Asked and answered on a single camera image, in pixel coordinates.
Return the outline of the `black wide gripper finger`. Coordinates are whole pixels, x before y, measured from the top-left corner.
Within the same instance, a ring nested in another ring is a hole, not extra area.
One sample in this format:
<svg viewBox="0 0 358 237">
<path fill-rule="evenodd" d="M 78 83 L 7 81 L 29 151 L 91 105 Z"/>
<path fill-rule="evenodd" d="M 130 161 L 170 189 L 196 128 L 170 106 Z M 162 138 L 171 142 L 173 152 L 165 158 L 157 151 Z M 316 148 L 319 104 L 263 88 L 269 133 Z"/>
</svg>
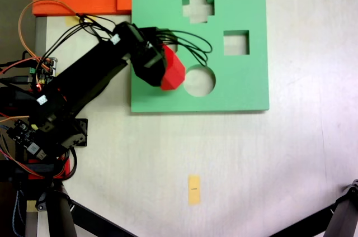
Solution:
<svg viewBox="0 0 358 237">
<path fill-rule="evenodd" d="M 160 87 L 166 71 L 166 65 L 159 61 L 149 68 L 144 65 L 133 65 L 135 75 L 153 87 Z"/>
</svg>

